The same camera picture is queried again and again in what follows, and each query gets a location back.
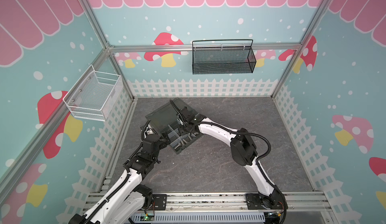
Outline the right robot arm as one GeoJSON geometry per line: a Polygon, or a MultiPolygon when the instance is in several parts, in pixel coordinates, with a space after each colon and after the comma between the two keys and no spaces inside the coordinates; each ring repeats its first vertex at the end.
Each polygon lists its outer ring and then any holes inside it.
{"type": "Polygon", "coordinates": [[[169,102],[176,111],[178,122],[184,132],[190,135],[209,135],[230,147],[232,159],[247,170],[257,186],[262,205],[266,209],[278,207],[283,211],[287,210],[288,206],[284,194],[270,180],[260,163],[260,160],[271,152],[271,144],[267,138],[250,133],[244,128],[236,130],[225,127],[201,114],[194,116],[186,107],[178,108],[174,101],[170,100],[169,102]],[[266,143],[266,152],[261,155],[258,154],[253,137],[266,143]]]}

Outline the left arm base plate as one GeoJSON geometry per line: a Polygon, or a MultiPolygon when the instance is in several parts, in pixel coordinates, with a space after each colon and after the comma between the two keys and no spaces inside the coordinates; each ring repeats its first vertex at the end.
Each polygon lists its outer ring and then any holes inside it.
{"type": "Polygon", "coordinates": [[[165,211],[166,203],[166,194],[150,194],[144,197],[144,205],[140,208],[140,210],[165,211]]]}

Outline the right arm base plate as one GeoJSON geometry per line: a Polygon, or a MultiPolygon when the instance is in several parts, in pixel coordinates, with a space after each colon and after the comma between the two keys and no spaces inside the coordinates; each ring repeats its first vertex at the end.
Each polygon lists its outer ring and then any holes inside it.
{"type": "Polygon", "coordinates": [[[285,196],[274,191],[270,196],[261,193],[245,195],[248,210],[287,210],[285,196]]]}

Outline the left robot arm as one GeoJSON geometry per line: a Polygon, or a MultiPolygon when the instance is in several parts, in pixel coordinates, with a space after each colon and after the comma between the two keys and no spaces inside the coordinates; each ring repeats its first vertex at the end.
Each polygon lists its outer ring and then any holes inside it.
{"type": "Polygon", "coordinates": [[[132,223],[135,212],[155,209],[152,189],[141,182],[160,163],[159,152],[170,144],[170,138],[149,124],[150,120],[142,128],[140,145],[123,164],[124,171],[117,182],[85,214],[75,214],[70,224],[132,223]]]}

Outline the silver hex bolt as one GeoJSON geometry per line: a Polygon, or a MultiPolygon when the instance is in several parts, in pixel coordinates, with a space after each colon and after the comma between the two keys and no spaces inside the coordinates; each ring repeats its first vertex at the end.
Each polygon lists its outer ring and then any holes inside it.
{"type": "Polygon", "coordinates": [[[193,137],[190,137],[190,136],[187,136],[187,137],[184,137],[181,139],[181,141],[178,143],[178,147],[182,148],[182,147],[187,147],[189,146],[191,143],[193,143],[195,140],[195,138],[193,137]]]}

